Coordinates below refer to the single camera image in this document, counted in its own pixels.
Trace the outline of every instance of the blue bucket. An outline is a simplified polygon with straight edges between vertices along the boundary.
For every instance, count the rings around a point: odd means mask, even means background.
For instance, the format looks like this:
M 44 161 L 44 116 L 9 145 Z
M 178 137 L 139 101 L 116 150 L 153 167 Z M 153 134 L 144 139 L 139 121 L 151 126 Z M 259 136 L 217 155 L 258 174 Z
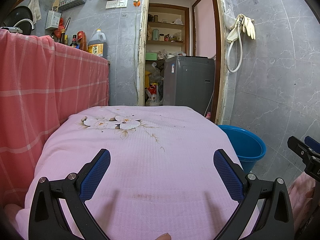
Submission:
M 252 132 L 242 128 L 231 125 L 218 126 L 228 135 L 244 172 L 250 173 L 255 163 L 265 155 L 265 143 Z

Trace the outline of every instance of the green box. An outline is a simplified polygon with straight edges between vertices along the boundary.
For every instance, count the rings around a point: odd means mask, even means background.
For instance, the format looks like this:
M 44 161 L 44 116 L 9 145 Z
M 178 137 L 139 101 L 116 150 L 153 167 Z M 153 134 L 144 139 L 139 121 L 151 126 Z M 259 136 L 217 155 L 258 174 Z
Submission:
M 146 53 L 146 60 L 157 60 L 157 54 L 156 53 Z

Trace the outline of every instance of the red plaid cloth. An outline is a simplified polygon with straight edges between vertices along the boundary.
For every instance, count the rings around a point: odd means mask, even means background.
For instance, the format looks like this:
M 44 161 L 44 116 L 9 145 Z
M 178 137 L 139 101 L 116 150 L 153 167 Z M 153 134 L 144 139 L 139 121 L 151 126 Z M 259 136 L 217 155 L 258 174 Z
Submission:
M 49 136 L 70 115 L 108 105 L 108 61 L 6 30 L 0 48 L 0 204 L 23 207 Z

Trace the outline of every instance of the white flower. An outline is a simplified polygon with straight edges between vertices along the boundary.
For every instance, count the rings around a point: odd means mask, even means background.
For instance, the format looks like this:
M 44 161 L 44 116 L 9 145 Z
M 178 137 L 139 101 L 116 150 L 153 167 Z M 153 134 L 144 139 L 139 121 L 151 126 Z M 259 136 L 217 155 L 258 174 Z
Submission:
M 128 117 L 119 116 L 119 115 L 117 115 L 115 119 L 118 122 L 120 122 L 120 129 L 122 130 L 131 130 L 133 128 L 140 126 L 141 124 L 139 121 L 136 121 Z
M 110 122 L 106 119 L 103 118 L 88 118 L 87 120 L 85 120 L 83 122 L 85 125 L 90 126 L 92 128 L 96 128 L 96 129 L 115 129 L 117 124 L 119 124 L 119 122 Z

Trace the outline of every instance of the bucket rim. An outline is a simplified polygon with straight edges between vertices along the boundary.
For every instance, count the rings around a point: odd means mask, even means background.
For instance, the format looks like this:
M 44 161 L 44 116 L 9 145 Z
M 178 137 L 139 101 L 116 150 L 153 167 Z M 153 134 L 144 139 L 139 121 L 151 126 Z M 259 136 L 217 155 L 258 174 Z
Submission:
M 255 162 L 255 161 L 258 161 L 260 159 L 263 158 L 263 156 L 266 154 L 266 151 L 267 151 L 267 147 L 266 147 L 266 144 L 262 141 L 262 139 L 255 135 L 254 133 L 248 131 L 248 130 L 245 130 L 245 129 L 242 129 L 240 127 L 236 127 L 236 126 L 232 126 L 232 125 L 218 125 L 218 127 L 223 131 L 224 129 L 229 129 L 229 130 L 235 130 L 235 131 L 238 131 L 238 132 L 241 132 L 241 133 L 244 133 L 246 135 L 249 135 L 252 139 L 256 140 L 257 143 L 260 145 L 261 147 L 261 154 L 259 156 L 255 156 L 255 157 L 245 157 L 245 156 L 241 156 L 241 155 L 238 155 L 238 159 L 240 161 L 243 161 L 243 162 Z

